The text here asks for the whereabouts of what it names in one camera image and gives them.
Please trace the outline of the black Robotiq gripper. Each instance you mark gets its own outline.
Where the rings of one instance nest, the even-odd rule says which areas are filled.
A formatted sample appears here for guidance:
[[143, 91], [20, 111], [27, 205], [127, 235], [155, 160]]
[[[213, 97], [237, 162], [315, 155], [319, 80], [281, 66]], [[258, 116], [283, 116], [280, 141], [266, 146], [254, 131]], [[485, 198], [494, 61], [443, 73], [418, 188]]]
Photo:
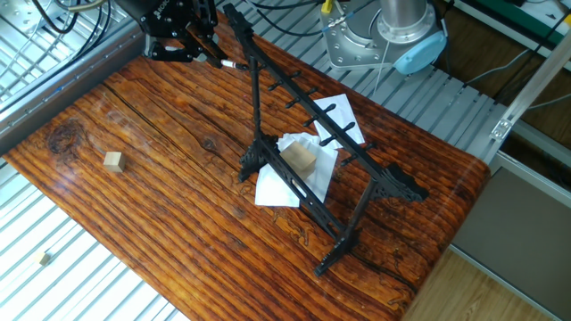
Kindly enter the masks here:
[[[222, 67], [224, 52], [212, 42], [218, 25], [214, 0], [116, 0], [116, 4], [148, 35], [145, 57], [160, 62], [208, 62], [214, 68]], [[190, 22], [191, 32], [186, 28]], [[164, 38], [177, 39], [180, 46], [165, 45]]]

